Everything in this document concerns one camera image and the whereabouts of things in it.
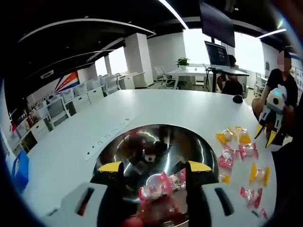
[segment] black t-shirt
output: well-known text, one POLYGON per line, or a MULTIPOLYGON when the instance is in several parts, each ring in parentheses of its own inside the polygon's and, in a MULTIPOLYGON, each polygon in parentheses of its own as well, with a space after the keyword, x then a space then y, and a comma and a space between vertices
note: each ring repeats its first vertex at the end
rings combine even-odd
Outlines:
POLYGON ((291 105, 292 107, 296 107, 298 102, 298 86, 294 78, 290 75, 285 81, 283 81, 283 75, 281 70, 272 70, 266 85, 270 89, 275 89, 278 87, 278 84, 286 88, 287 100, 285 104, 287 106, 291 105))

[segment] metal bowl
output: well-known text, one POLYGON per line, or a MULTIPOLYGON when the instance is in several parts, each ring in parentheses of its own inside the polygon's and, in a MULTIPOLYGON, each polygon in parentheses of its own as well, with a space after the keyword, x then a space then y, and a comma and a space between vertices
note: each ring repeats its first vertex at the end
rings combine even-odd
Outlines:
MULTIPOLYGON (((122 161, 127 188, 124 200, 140 203, 138 189, 141 186, 149 184, 154 176, 163 172, 168 176, 175 174, 189 160, 208 165, 218 176, 215 153, 202 137, 174 125, 147 125, 132 129, 111 141, 97 158, 93 174, 106 163, 122 161)), ((186 191, 176 192, 174 197, 186 216, 186 191)))

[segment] floor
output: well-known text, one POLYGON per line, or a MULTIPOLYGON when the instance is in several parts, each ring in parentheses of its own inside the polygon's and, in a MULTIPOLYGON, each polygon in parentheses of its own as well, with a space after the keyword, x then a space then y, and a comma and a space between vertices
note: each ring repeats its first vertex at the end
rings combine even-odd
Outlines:
MULTIPOLYGON (((161 87, 161 82, 154 82, 153 85, 151 85, 148 89, 159 89, 161 87)), ((195 91, 203 91, 202 85, 193 85, 193 90, 195 91)), ((251 102, 254 99, 254 90, 248 89, 247 97, 244 99, 244 101, 251 107, 251 102)), ((286 143, 289 143, 293 140, 292 137, 288 136, 284 139, 283 145, 286 143)))

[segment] computer monitor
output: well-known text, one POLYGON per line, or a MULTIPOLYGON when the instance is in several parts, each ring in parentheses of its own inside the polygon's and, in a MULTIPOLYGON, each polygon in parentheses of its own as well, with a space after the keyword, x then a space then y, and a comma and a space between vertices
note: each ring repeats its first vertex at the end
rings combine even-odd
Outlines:
POLYGON ((205 41, 211 66, 231 66, 225 47, 205 41))
POLYGON ((232 20, 220 10, 200 0, 202 32, 223 43, 235 47, 235 34, 232 20))

